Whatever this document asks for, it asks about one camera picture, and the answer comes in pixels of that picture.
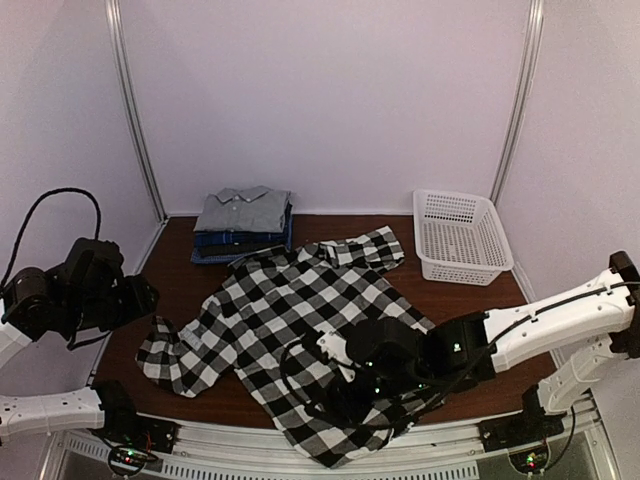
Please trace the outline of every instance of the gray folded shirt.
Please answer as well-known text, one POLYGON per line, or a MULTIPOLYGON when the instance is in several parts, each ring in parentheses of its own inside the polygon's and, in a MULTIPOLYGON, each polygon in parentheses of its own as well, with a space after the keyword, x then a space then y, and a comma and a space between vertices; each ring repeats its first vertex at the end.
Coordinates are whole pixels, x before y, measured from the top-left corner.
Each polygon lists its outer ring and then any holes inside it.
POLYGON ((207 197, 193 230, 282 232, 290 196, 291 192, 262 186, 246 190, 225 188, 207 197))

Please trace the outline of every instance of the shirt sleeve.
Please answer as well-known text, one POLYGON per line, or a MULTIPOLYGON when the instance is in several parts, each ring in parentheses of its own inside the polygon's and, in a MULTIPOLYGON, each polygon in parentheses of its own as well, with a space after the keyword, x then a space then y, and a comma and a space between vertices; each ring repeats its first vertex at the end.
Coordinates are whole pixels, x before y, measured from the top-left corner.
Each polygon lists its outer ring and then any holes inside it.
POLYGON ((218 301, 210 297, 200 317, 179 332, 170 321, 155 317, 136 361, 145 376, 160 387, 195 397, 234 365, 234 339, 218 301))
POLYGON ((322 242, 334 268, 365 267, 383 274, 404 262, 404 251, 389 227, 342 242, 322 242))

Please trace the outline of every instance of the metal corner post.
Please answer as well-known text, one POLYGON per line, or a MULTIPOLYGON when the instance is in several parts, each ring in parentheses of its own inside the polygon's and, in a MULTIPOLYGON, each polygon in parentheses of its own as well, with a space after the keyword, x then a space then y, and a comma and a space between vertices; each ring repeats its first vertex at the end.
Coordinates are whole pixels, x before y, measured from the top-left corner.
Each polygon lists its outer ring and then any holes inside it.
POLYGON ((522 121, 524 119, 527 98, 529 97, 531 84, 533 83, 533 75, 538 62, 538 53, 542 40, 543 6, 544 0, 531 0, 516 96, 513 102, 511 118, 509 119, 507 135, 502 147, 500 164, 498 165, 498 171, 491 190, 491 201, 494 204, 497 204, 500 200, 500 195, 502 194, 509 174, 511 162, 516 151, 518 135, 520 134, 520 128, 522 127, 522 121))
POLYGON ((129 132, 131 133, 131 139, 138 163, 140 164, 140 170, 142 171, 142 178, 147 188, 147 193, 151 197, 156 220, 158 222, 164 222, 167 219, 167 213, 164 209, 158 183, 149 159, 149 152, 142 132, 138 106, 133 92, 133 82, 131 81, 129 60, 127 58, 122 29, 122 19, 120 17, 120 0, 105 0, 105 6, 107 10, 107 25, 109 27, 109 33, 111 34, 115 66, 118 73, 118 80, 120 81, 120 91, 122 92, 129 132))

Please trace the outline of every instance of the metal frame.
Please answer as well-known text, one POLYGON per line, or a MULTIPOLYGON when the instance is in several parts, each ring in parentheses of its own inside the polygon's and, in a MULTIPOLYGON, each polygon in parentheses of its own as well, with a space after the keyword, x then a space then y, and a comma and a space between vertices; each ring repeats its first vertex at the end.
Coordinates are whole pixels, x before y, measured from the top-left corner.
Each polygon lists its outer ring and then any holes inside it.
POLYGON ((533 83, 533 75, 538 62, 538 53, 542 39, 544 20, 543 6, 544 0, 531 0, 516 97, 513 103, 513 110, 511 111, 511 118, 509 119, 507 135, 502 147, 500 164, 498 165, 498 171, 491 190, 490 198, 494 205, 497 205, 500 200, 500 195, 502 194, 509 169, 511 168, 511 162, 518 142, 518 135, 520 134, 520 128, 522 127, 522 121, 524 119, 527 98, 529 97, 531 84, 533 83))
MULTIPOLYGON (((593 399, 584 395, 575 404, 576 432, 588 432, 592 458, 598 464, 602 480, 617 480, 615 460, 611 455, 600 415, 593 399)), ((178 421, 180 427, 171 455, 159 454, 162 464, 154 471, 160 477, 173 479, 207 478, 218 472, 228 478, 363 480, 365 478, 410 478, 416 472, 446 471, 452 466, 475 462, 482 458, 504 455, 505 450, 485 453, 480 440, 478 422, 484 419, 462 420, 414 427, 394 440, 385 449, 328 471, 316 462, 304 458, 277 430, 229 427, 178 421)), ((566 438, 571 425, 569 416, 563 419, 566 438)), ((58 478, 61 460, 66 451, 104 460, 105 447, 84 432, 60 432, 54 436, 47 457, 42 463, 41 480, 58 478)))
POLYGON ((127 58, 127 50, 125 47, 124 33, 122 29, 122 19, 120 17, 120 0, 105 0, 107 9, 107 25, 111 34, 111 44, 115 59, 116 71, 120 80, 120 91, 124 103, 124 110, 131 133, 131 140, 140 164, 142 178, 147 188, 147 193, 151 197, 154 214, 158 222, 167 219, 167 212, 162 203, 160 190, 156 177, 153 173, 151 160, 149 159, 149 151, 142 132, 142 124, 138 106, 136 104, 133 92, 133 82, 131 80, 131 71, 129 70, 129 60, 127 58))

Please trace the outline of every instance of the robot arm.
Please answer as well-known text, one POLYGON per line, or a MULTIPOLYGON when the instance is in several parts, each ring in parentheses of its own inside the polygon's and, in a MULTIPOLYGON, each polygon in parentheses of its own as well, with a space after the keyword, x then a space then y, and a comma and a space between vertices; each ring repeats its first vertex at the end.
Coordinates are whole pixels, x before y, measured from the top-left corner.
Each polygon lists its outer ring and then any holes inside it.
MULTIPOLYGON (((158 293, 141 275, 126 277, 115 243, 80 238, 66 261, 43 271, 21 270, 2 291, 0 368, 46 332, 75 343, 80 330, 112 331, 153 312, 158 293)), ((105 437, 147 431, 117 382, 35 397, 0 396, 0 445, 36 433, 89 428, 105 437)))
POLYGON ((561 433, 561 417, 582 393, 616 363, 640 357, 639 284, 635 266, 618 252, 609 269, 573 290, 452 319, 427 334, 391 318, 361 321, 344 339, 328 332, 317 347, 339 362, 342 375, 332 381, 323 406, 341 412, 343 425, 359 424, 377 399, 426 390, 440 400, 538 354, 591 339, 558 372, 525 393, 516 422, 485 425, 484 438, 491 438, 485 447, 505 448, 561 433))

